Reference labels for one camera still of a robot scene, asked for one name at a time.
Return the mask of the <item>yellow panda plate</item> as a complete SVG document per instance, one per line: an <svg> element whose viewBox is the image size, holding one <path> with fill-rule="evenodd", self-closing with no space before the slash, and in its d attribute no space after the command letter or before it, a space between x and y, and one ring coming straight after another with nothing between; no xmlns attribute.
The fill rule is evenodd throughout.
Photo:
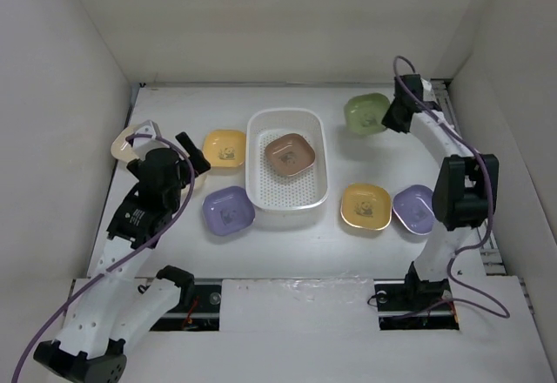
<svg viewBox="0 0 557 383"><path fill-rule="evenodd" d="M238 168L245 162L246 135L215 130L205 136L202 152L212 168Z"/></svg>
<svg viewBox="0 0 557 383"><path fill-rule="evenodd" d="M356 183L348 185L342 195L341 218L351 227L382 231L392 220L392 200L382 187Z"/></svg>

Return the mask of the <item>green panda plate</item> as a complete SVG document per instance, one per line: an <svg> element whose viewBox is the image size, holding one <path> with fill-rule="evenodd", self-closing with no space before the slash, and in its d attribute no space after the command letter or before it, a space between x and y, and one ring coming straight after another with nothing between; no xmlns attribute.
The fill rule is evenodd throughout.
<svg viewBox="0 0 557 383"><path fill-rule="evenodd" d="M344 106L347 129L362 136L385 131L382 120L390 104L388 97L380 93L352 97Z"/></svg>

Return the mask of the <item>cream panda plate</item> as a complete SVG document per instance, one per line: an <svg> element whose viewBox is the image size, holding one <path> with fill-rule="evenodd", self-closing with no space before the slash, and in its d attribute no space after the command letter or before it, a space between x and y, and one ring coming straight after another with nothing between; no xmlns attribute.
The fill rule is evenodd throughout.
<svg viewBox="0 0 557 383"><path fill-rule="evenodd" d="M130 125L124 128L113 141L111 145L111 155L116 160L128 164L132 160L144 158L147 152L147 145L139 148L133 148L131 146L131 140L128 140L128 137L131 136L132 131L136 126L138 126L138 124Z"/></svg>
<svg viewBox="0 0 557 383"><path fill-rule="evenodd" d="M188 185L185 186L184 189L181 190L181 196L185 197L189 193L190 190L193 190L195 192L196 190L198 190L199 188L201 188L204 185L205 180L206 180L206 174L205 173L198 174L195 177L193 185L191 183L189 183Z"/></svg>

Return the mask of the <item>purple panda plate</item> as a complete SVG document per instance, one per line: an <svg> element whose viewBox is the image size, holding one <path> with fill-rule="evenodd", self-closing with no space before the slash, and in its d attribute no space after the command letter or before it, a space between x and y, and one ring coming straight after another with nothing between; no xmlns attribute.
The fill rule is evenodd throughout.
<svg viewBox="0 0 557 383"><path fill-rule="evenodd" d="M393 198L393 213L415 235L428 235L434 224L433 191L425 185L410 185Z"/></svg>
<svg viewBox="0 0 557 383"><path fill-rule="evenodd" d="M243 231L252 225L256 216L246 190L236 185L207 195L202 213L209 231L219 237Z"/></svg>

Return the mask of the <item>brown panda plate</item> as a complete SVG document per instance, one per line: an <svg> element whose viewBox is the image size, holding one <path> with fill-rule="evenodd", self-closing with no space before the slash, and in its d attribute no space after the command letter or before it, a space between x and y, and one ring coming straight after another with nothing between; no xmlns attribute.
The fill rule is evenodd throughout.
<svg viewBox="0 0 557 383"><path fill-rule="evenodd" d="M269 143L265 156L275 172L282 177L293 177L313 166L316 153L308 141L298 133L285 134Z"/></svg>

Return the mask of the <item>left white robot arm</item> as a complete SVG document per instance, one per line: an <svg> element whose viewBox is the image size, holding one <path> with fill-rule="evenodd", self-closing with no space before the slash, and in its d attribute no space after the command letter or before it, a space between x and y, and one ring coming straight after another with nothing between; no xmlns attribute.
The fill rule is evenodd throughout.
<svg viewBox="0 0 557 383"><path fill-rule="evenodd" d="M115 210L94 275L53 316L71 304L75 311L54 339L35 337L30 343L33 359L69 382L119 381L128 352L151 327L171 309L193 302L193 275L168 265L125 308L138 271L184 212L196 178L211 168L186 133L176 139L173 144L151 136L160 146L127 164L137 182Z"/></svg>

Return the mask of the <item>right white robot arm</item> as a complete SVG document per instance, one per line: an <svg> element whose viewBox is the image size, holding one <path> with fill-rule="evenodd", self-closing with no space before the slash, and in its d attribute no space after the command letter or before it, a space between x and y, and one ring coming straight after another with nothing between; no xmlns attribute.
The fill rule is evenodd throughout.
<svg viewBox="0 0 557 383"><path fill-rule="evenodd" d="M443 113L424 101L419 74L397 76L394 85L394 98L382 124L414 135L440 168L432 197L433 230L398 292L404 311L414 315L447 303L444 294L457 280L453 264L469 250L468 236L481 225L493 228L499 160L467 144Z"/></svg>

